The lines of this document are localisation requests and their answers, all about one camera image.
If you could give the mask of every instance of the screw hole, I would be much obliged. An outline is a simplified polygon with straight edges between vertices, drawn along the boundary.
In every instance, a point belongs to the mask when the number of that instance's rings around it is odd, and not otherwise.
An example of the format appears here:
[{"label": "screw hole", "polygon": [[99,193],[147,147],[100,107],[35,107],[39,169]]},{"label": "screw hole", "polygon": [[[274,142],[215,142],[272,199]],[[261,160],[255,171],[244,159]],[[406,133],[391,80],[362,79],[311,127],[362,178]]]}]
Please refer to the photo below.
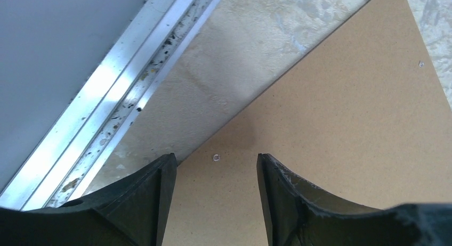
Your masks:
[{"label": "screw hole", "polygon": [[214,154],[213,155],[213,161],[214,162],[218,162],[220,160],[220,155],[219,154]]}]

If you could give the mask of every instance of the gray wall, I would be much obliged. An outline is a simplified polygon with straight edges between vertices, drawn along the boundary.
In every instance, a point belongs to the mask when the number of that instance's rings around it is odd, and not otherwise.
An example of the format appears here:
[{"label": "gray wall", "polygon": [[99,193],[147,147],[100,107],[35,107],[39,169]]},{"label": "gray wall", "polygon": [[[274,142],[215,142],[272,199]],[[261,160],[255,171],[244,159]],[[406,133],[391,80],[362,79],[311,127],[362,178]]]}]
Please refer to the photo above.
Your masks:
[{"label": "gray wall", "polygon": [[144,0],[0,0],[0,190]]}]

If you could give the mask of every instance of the beige marble surface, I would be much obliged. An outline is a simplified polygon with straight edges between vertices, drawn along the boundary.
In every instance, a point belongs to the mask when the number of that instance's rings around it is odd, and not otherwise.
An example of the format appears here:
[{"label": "beige marble surface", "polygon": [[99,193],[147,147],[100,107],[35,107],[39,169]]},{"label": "beige marble surface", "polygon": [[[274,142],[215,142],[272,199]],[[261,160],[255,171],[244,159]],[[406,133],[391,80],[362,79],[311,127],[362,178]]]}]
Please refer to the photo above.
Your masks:
[{"label": "beige marble surface", "polygon": [[[86,192],[186,158],[367,1],[222,0]],[[408,1],[452,105],[452,1]]]}]

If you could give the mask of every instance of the cardboard sheet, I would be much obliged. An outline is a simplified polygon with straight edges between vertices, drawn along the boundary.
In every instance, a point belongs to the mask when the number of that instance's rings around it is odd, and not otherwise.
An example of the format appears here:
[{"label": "cardboard sheet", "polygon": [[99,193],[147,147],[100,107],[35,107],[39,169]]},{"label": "cardboard sheet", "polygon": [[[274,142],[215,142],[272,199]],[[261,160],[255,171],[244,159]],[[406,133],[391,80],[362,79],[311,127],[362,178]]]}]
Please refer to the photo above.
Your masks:
[{"label": "cardboard sheet", "polygon": [[258,153],[371,207],[452,202],[452,112],[406,0],[371,0],[179,166],[164,245],[266,245]]}]

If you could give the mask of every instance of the curved black edge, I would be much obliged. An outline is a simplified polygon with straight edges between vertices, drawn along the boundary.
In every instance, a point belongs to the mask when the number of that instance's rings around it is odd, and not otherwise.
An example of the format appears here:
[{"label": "curved black edge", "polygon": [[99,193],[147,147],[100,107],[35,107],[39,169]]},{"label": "curved black edge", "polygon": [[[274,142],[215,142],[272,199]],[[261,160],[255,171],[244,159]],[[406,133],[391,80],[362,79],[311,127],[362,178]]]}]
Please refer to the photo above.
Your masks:
[{"label": "curved black edge", "polygon": [[328,193],[270,154],[259,154],[257,178],[271,246],[452,245],[452,204],[377,210]]},{"label": "curved black edge", "polygon": [[174,154],[60,208],[0,208],[5,245],[161,245],[177,173]]}]

